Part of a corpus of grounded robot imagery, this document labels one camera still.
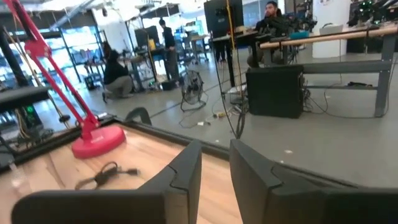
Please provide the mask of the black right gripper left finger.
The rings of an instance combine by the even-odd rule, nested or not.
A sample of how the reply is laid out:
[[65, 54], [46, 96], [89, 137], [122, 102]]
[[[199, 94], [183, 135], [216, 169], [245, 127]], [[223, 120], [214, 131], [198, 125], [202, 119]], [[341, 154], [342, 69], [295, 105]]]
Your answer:
[[12, 224], [196, 224], [201, 142], [134, 190], [45, 190], [20, 199]]

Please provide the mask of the black monitor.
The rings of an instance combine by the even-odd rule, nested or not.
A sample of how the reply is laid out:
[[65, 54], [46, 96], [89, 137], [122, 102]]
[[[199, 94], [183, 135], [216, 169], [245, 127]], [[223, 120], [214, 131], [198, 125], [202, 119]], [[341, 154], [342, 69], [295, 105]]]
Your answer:
[[231, 28], [243, 26], [242, 0], [210, 0], [204, 3], [208, 32], [212, 38], [231, 33]]

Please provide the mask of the wood-top workbench grey legs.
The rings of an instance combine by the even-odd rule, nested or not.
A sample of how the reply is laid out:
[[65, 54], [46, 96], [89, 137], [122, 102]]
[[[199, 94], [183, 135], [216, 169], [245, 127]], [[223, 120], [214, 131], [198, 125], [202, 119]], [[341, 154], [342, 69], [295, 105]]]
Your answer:
[[313, 44], [332, 40], [348, 40], [360, 37], [382, 37], [383, 45], [381, 58], [379, 60], [362, 60], [354, 62], [328, 62], [328, 63], [305, 63], [303, 72], [305, 74], [328, 74], [328, 73], [378, 73], [377, 86], [363, 86], [363, 90], [376, 90], [376, 102], [374, 116], [383, 117], [387, 112], [387, 99], [389, 96], [390, 78], [393, 74], [393, 57], [398, 35], [398, 25], [390, 24], [377, 29], [348, 29], [335, 34], [312, 34], [302, 39], [284, 39], [278, 42], [264, 42], [260, 49], [266, 56], [271, 55], [271, 49], [288, 46]]

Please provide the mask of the person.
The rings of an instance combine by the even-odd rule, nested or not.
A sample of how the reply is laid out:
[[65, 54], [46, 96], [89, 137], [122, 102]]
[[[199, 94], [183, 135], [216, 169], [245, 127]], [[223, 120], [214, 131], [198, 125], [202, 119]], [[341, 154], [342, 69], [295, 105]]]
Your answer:
[[164, 47], [166, 53], [167, 71], [172, 79], [179, 79], [177, 52], [175, 49], [175, 39], [170, 27], [166, 26], [163, 18], [159, 20], [159, 25], [163, 28]]
[[[282, 16], [280, 9], [275, 1], [269, 1], [265, 6], [265, 16], [262, 20], [256, 23], [254, 31], [257, 35], [270, 34], [270, 38], [285, 37], [289, 33], [289, 27]], [[263, 61], [264, 53], [261, 50], [256, 50], [257, 65], [254, 62], [253, 55], [249, 55], [247, 63], [250, 67], [258, 67], [258, 63]], [[276, 64], [283, 63], [282, 53], [279, 49], [272, 49], [272, 62]]]
[[108, 99], [130, 98], [133, 82], [129, 72], [119, 62], [119, 53], [112, 49], [107, 41], [103, 42], [104, 60], [106, 68], [104, 70], [103, 84], [105, 87], [102, 92], [103, 101]]

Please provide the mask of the black computer case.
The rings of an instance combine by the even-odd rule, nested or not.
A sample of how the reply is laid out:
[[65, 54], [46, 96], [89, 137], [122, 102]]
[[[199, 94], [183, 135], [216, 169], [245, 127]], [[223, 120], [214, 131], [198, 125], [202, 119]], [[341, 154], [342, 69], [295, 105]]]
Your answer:
[[246, 72], [249, 112], [297, 119], [303, 112], [303, 67], [284, 65]]

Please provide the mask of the black monitor desk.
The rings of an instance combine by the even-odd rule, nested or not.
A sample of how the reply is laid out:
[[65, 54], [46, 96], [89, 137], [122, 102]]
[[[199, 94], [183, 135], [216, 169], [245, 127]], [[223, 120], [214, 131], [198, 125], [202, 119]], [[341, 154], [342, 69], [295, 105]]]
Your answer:
[[259, 35], [256, 31], [250, 31], [238, 35], [225, 35], [222, 37], [217, 37], [212, 39], [211, 42], [214, 45], [224, 45], [226, 49], [226, 61], [228, 64], [229, 80], [231, 87], [236, 86], [232, 49], [233, 47], [250, 47], [252, 53], [252, 59], [254, 60], [255, 66], [258, 66], [257, 52], [259, 48], [259, 43], [263, 43], [270, 39], [270, 34]]

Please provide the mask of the black floor fan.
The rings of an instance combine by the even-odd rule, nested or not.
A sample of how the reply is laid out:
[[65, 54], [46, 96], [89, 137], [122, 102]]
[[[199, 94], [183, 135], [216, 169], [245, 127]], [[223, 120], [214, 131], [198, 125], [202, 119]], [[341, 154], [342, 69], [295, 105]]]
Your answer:
[[[194, 70], [187, 70], [186, 74], [182, 77], [181, 94], [182, 102], [180, 109], [185, 113], [187, 111], [196, 111], [203, 108], [206, 102], [201, 99], [203, 94], [203, 80], [200, 73]], [[196, 108], [185, 109], [183, 104], [198, 105]]]

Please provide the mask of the black computer green light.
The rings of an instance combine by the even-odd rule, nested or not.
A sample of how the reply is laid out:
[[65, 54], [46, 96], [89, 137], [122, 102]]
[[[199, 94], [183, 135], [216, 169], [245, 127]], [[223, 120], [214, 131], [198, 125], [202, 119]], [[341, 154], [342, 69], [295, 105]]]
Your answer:
[[26, 134], [32, 133], [33, 131], [39, 131], [44, 128], [43, 123], [32, 104], [16, 109], [15, 115], [20, 127]]

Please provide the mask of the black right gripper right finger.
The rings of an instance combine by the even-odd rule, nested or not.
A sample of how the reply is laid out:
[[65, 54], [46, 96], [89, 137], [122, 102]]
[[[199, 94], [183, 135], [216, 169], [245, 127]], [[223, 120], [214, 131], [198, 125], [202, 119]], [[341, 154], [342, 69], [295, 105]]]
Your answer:
[[230, 142], [229, 166], [244, 224], [398, 224], [398, 189], [288, 166], [237, 139]]

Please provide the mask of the red desk lamp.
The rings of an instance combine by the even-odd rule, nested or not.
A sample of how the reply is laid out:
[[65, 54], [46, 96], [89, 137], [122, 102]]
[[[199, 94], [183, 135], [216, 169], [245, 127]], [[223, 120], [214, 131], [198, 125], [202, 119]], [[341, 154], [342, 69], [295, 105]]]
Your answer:
[[[77, 159], [88, 159], [103, 155], [120, 146], [126, 140], [124, 131], [118, 126], [100, 126], [100, 122], [96, 116], [92, 113], [88, 105], [83, 101], [83, 98], [75, 90], [68, 78], [53, 59], [51, 48], [44, 41], [42, 34], [19, 0], [4, 1], [11, 10], [13, 16], [17, 18], [27, 34], [27, 40], [25, 41], [25, 52], [28, 54], [31, 60], [35, 62], [36, 66], [38, 66], [42, 74], [46, 77], [51, 87], [57, 92], [59, 97], [66, 104], [80, 125], [81, 136], [72, 143], [73, 155]], [[63, 84], [65, 84], [66, 87], [71, 91], [72, 95], [75, 97], [82, 110], [85, 112], [86, 116], [84, 118], [79, 115], [77, 110], [65, 96], [59, 86], [55, 83], [48, 71], [44, 69], [39, 60], [40, 58], [46, 58], [51, 63], [57, 75], [59, 75], [63, 81]]]

